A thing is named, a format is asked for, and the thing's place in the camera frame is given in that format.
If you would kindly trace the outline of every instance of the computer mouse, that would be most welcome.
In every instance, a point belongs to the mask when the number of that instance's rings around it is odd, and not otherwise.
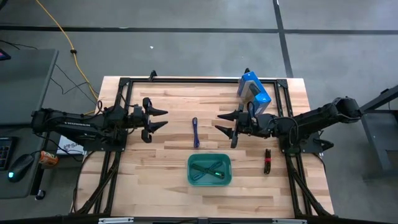
[[[22,180],[34,160],[30,154],[21,155],[8,169],[8,181],[15,183]]]

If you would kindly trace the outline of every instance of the blue box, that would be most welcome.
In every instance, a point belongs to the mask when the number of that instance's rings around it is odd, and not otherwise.
[[[245,104],[253,102],[254,115],[262,114],[271,102],[266,89],[253,71],[245,73],[240,79],[238,96]]]

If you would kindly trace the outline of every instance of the gray desk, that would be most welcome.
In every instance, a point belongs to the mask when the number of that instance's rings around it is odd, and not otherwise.
[[[0,61],[0,126],[27,125],[40,109],[57,60],[57,50],[10,50]]]
[[[42,106],[55,61],[56,50],[8,51],[10,60],[0,62],[0,136],[18,137],[10,165],[21,155],[41,150],[44,140],[32,134],[30,128],[15,129],[15,125],[30,124],[30,114]],[[0,171],[0,198],[22,198],[36,194],[43,170],[39,164],[39,153],[24,178],[11,183],[7,171]]]

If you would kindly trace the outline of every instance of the paper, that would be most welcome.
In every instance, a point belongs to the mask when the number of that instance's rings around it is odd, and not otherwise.
[[[65,136],[61,136],[59,146],[68,151],[69,154],[83,154],[83,146],[69,140]],[[65,155],[66,152],[58,149],[57,154]]]

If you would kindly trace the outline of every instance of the teal plastic bin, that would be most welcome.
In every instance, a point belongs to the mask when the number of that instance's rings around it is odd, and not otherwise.
[[[212,165],[220,163],[220,166],[215,168],[215,171],[224,172],[224,178],[220,179],[211,174],[205,174],[202,178],[195,180],[198,175],[200,175],[201,171],[193,169],[192,164],[196,164],[198,166],[202,166],[205,168],[210,168]],[[226,154],[193,154],[188,159],[187,164],[187,174],[188,181],[193,186],[225,186],[231,182],[232,179],[232,170],[231,170],[231,159],[229,159]]]

